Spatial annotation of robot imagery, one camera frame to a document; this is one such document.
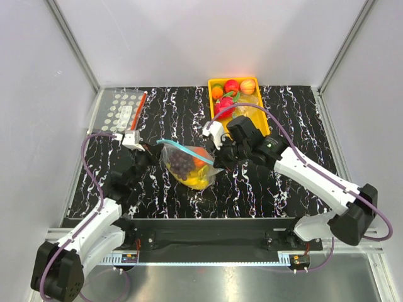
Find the plastic bag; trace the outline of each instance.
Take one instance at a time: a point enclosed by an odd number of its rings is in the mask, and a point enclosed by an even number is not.
[[[237,103],[238,104],[246,103],[246,104],[258,105],[259,99],[254,95],[248,96],[246,94],[241,93],[241,96],[239,97]],[[236,116],[244,115],[244,116],[247,116],[248,118],[252,118],[252,115],[254,115],[257,110],[258,109],[249,107],[249,106],[240,106],[240,107],[236,108],[235,115]]]
[[[184,147],[171,140],[163,143],[162,160],[177,181],[192,189],[203,190],[215,182],[222,169],[214,168],[214,159],[202,147]]]

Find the toy fruit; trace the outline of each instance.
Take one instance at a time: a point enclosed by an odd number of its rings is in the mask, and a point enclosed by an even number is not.
[[[238,82],[235,80],[228,80],[224,85],[224,91],[226,94],[232,91],[232,94],[230,94],[230,96],[235,96],[239,91]]]
[[[200,147],[195,148],[194,152],[204,158],[208,158],[208,153],[204,148],[200,148]],[[206,162],[202,161],[201,159],[198,159],[197,157],[193,157],[193,161],[195,162],[196,168],[201,168],[207,164]]]
[[[254,93],[255,89],[256,89],[256,83],[252,79],[245,80],[241,83],[241,91],[244,94],[247,94],[248,96],[250,96],[252,93]]]
[[[222,98],[217,100],[217,102],[215,103],[215,106],[214,106],[215,115],[219,114],[225,108],[227,108],[237,102],[237,100],[239,99],[239,91],[237,92],[237,95],[234,98],[230,97],[229,96],[230,94],[232,94],[232,92],[228,92],[228,93],[224,94],[224,96]],[[232,116],[234,111],[235,111],[235,108],[227,110],[226,112],[222,113],[218,117],[218,120],[222,120],[224,118],[229,118],[230,116]]]
[[[220,84],[214,84],[212,87],[212,97],[213,100],[215,101],[216,99],[219,99],[223,96],[224,94],[224,89]]]

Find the table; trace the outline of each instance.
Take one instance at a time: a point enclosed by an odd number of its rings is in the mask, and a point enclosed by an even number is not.
[[[211,120],[206,87],[148,87],[149,96],[139,121],[140,136],[148,143],[172,139],[183,145],[204,146],[202,127]],[[101,102],[122,95],[106,89]],[[264,107],[289,132],[296,146],[331,172],[336,172],[321,116],[309,86],[261,86]],[[268,121],[272,132],[278,133]],[[107,138],[92,139],[86,158],[103,183],[113,165],[130,164],[127,149]],[[82,170],[64,226],[83,218],[98,201],[96,188]],[[318,197],[300,184],[264,167],[242,162],[223,172],[216,183],[195,191],[178,183],[161,163],[152,167],[134,188],[132,218],[259,218],[316,215],[328,210]]]

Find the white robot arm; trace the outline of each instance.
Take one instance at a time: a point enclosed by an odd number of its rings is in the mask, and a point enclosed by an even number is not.
[[[248,117],[234,118],[227,129],[230,137],[224,137],[222,124],[216,121],[208,130],[203,129],[203,135],[210,139],[208,148],[215,156],[215,167],[231,169],[238,161],[249,159],[297,181],[332,209],[321,215],[297,218],[286,231],[286,244],[295,246],[297,241],[329,237],[359,244],[375,214],[354,194],[376,206],[377,190],[373,186],[359,187],[341,179],[291,148],[280,136],[264,137]]]

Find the yellow basket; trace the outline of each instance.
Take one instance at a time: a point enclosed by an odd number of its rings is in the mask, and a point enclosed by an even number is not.
[[[215,105],[215,101],[213,100],[212,97],[212,87],[215,84],[220,84],[222,86],[224,86],[224,84],[228,81],[228,80],[235,80],[239,83],[239,85],[241,85],[241,83],[245,80],[249,80],[252,79],[255,81],[256,83],[256,89],[255,92],[252,94],[253,96],[257,97],[259,99],[259,106],[263,107],[263,102],[262,102],[262,97],[260,95],[260,90],[259,90],[259,84],[258,84],[258,79],[255,77],[233,77],[231,79],[211,79],[208,81],[208,96],[210,98],[210,112],[212,115],[212,118],[214,117],[214,105]],[[255,127],[260,129],[261,133],[266,136],[270,134],[270,129],[269,129],[269,124],[267,122],[267,117],[266,114],[261,111],[261,110],[256,110],[256,112],[250,117],[250,119],[252,120],[252,122],[254,123]],[[232,117],[223,119],[223,120],[219,120],[219,122],[221,122],[221,124],[224,126],[225,132],[228,132],[227,130],[227,124],[228,122],[232,120]]]

